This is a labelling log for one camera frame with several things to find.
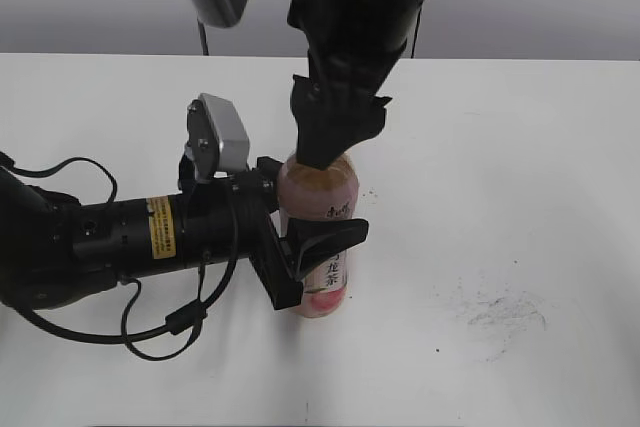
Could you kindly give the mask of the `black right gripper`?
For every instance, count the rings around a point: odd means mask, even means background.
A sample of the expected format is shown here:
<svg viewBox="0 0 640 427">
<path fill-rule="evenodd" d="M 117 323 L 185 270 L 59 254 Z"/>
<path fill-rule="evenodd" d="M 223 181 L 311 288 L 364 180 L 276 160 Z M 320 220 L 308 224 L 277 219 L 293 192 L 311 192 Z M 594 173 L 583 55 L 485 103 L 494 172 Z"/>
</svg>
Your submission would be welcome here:
<svg viewBox="0 0 640 427">
<path fill-rule="evenodd" d="M 384 129 L 392 98 L 380 97 L 378 91 L 393 68 L 393 53 L 310 41 L 307 61 L 308 74 L 294 77 L 291 93 L 296 160 L 326 170 L 351 147 Z"/>
</svg>

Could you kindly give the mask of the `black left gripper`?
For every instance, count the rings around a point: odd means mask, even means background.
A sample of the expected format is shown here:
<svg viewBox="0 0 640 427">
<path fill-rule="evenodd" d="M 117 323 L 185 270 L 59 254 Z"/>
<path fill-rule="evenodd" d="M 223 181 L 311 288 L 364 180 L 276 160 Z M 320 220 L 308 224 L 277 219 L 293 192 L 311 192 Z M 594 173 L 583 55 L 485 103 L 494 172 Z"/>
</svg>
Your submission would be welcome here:
<svg viewBox="0 0 640 427">
<path fill-rule="evenodd" d="M 265 178 L 277 178 L 282 166 L 268 156 L 256 160 Z M 248 259 L 272 306 L 282 310 L 301 303 L 301 280 L 321 263 L 366 240 L 369 222 L 290 218 L 287 242 L 272 222 L 268 199 L 259 189 L 229 178 L 197 184 L 177 194 L 177 251 L 186 268 L 200 262 Z"/>
</svg>

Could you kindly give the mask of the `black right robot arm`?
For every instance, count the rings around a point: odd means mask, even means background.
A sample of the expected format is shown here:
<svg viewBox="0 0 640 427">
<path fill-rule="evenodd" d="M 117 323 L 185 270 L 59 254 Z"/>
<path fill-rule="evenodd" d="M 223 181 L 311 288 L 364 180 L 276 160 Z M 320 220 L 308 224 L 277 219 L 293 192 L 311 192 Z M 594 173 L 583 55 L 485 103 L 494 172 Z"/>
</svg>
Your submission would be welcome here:
<svg viewBox="0 0 640 427">
<path fill-rule="evenodd" d="M 290 97 L 299 163 L 324 170 L 379 135 L 391 99 L 379 90 L 406 49 L 424 0 L 292 0 L 289 24 L 308 42 L 308 73 Z"/>
</svg>

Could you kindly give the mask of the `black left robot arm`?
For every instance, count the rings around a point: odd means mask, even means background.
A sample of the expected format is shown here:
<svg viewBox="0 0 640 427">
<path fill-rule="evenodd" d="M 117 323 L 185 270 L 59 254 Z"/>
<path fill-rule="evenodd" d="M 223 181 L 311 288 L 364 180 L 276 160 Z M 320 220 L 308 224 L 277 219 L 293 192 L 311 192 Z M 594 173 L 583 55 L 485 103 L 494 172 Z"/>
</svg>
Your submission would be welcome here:
<svg viewBox="0 0 640 427">
<path fill-rule="evenodd" d="M 275 160 L 207 183 L 183 180 L 177 194 L 84 205 L 34 185 L 37 173 L 1 160 L 1 284 L 34 310 L 69 305 L 140 278 L 248 259 L 272 306 L 297 306 L 304 278 L 361 244 L 363 219 L 293 219 L 285 236 L 277 209 Z"/>
</svg>

